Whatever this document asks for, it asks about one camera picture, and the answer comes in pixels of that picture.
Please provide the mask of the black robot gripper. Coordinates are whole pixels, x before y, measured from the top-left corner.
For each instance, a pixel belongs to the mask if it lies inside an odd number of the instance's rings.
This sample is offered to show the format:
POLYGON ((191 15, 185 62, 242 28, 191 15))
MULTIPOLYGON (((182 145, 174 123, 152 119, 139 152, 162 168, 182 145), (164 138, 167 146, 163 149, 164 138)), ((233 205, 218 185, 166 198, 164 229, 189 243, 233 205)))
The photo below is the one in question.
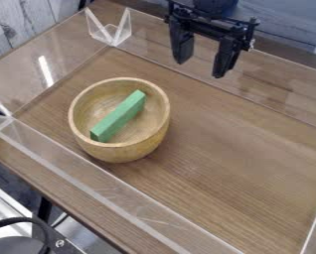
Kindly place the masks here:
POLYGON ((173 57, 183 64, 194 53, 194 35, 219 41, 213 77, 222 78, 234 68, 239 50, 253 47, 258 20, 233 17, 238 0, 167 0, 164 22, 170 28, 173 57))

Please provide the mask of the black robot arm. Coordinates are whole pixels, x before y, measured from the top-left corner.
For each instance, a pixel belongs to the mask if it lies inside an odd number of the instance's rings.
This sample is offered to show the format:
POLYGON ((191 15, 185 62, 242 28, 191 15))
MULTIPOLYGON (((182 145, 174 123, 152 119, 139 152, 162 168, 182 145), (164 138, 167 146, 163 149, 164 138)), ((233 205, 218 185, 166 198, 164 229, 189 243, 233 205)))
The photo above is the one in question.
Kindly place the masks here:
POLYGON ((254 43, 254 29, 260 22, 233 18, 238 0, 167 0, 170 45, 174 60, 183 64, 194 54, 195 36, 219 42, 214 58, 213 77, 222 78, 235 66, 241 51, 249 51, 254 43))

